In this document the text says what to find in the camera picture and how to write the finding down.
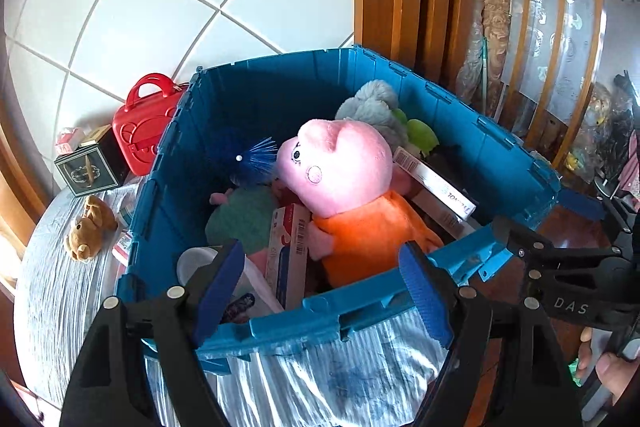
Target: human hand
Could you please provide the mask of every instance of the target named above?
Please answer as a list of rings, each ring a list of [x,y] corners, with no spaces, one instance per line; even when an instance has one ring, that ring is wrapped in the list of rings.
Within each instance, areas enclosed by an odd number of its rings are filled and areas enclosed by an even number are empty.
[[[578,370],[575,372],[577,378],[585,376],[586,369],[591,363],[592,334],[592,328],[584,328],[580,334],[582,344],[578,350]],[[638,365],[640,365],[640,358],[627,362],[613,353],[603,353],[596,362],[596,374],[603,386],[613,394],[613,403],[616,403],[624,393]]]

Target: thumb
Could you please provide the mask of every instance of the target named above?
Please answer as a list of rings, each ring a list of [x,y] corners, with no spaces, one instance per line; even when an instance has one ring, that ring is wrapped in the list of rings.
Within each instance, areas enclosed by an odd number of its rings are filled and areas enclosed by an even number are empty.
[[[613,403],[624,393],[633,378],[640,359],[633,362],[619,359],[613,353],[604,353],[596,363],[596,373],[603,386],[613,393]]]

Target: black box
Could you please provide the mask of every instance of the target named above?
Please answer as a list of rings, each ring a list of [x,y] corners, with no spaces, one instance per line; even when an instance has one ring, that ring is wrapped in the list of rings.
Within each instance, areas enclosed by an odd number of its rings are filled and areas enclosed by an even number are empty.
[[[54,163],[76,197],[121,187],[129,174],[111,127],[97,143],[58,156]]]

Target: white wall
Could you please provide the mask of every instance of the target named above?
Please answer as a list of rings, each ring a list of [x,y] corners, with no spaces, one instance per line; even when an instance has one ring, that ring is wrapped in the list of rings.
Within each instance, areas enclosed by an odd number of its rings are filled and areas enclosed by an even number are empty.
[[[2,3],[8,57],[2,96],[14,101],[25,147],[52,193],[64,185],[53,165],[57,130],[110,122],[144,74],[185,82],[199,65],[353,41],[353,0]]]

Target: pink pig plush toy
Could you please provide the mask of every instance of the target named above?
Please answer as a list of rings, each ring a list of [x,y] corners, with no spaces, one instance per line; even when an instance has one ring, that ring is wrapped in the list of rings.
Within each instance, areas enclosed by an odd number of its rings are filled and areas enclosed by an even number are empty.
[[[442,246],[406,200],[390,189],[391,149],[367,123],[310,120],[278,150],[276,171],[313,214],[307,243],[340,287],[398,266],[398,251],[417,241]]]

